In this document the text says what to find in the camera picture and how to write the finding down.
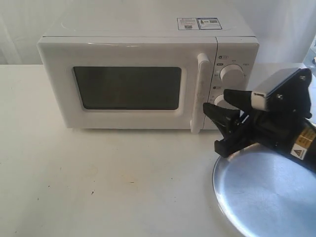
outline white table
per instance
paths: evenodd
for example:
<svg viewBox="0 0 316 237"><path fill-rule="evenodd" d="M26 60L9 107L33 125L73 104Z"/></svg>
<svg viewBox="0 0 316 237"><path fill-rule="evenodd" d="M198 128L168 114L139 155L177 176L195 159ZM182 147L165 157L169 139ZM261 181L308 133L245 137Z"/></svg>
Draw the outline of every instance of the white table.
<svg viewBox="0 0 316 237"><path fill-rule="evenodd" d="M0 119L0 236L239 236L212 190L218 131L67 129L40 65L0 66Z"/></svg>

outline screw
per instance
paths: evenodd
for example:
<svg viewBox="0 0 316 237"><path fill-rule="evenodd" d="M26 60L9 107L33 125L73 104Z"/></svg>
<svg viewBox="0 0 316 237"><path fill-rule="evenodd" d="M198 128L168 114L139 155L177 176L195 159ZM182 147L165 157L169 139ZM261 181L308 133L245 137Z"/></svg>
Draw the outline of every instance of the screw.
<svg viewBox="0 0 316 237"><path fill-rule="evenodd" d="M279 99L279 100L283 100L283 95L277 94L276 98Z"/></svg>

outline microwave door handle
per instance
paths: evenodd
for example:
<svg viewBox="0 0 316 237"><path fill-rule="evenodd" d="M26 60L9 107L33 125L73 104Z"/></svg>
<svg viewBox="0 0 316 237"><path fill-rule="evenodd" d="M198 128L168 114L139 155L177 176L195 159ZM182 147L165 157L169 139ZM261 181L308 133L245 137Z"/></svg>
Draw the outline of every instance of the microwave door handle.
<svg viewBox="0 0 316 237"><path fill-rule="evenodd" d="M197 86L193 106L193 115L191 120L191 132L199 133L203 129L205 115L203 113L203 103L207 102L210 85L211 85L211 71L212 65L205 53L200 53L197 56L198 72L197 72Z"/></svg>

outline microwave window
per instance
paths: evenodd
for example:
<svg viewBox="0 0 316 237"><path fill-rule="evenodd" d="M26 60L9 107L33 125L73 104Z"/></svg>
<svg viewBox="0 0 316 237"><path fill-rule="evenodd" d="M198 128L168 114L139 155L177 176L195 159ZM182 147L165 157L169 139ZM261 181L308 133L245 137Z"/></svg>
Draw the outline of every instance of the microwave window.
<svg viewBox="0 0 316 237"><path fill-rule="evenodd" d="M181 69L177 67L74 67L88 110L176 110Z"/></svg>

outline white microwave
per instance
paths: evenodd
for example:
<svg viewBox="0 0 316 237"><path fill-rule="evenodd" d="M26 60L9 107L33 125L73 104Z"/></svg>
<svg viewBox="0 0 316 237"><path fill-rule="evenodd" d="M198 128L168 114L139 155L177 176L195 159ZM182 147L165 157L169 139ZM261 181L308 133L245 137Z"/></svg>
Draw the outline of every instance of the white microwave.
<svg viewBox="0 0 316 237"><path fill-rule="evenodd" d="M222 0L78 0L38 42L67 127L216 129L258 41Z"/></svg>

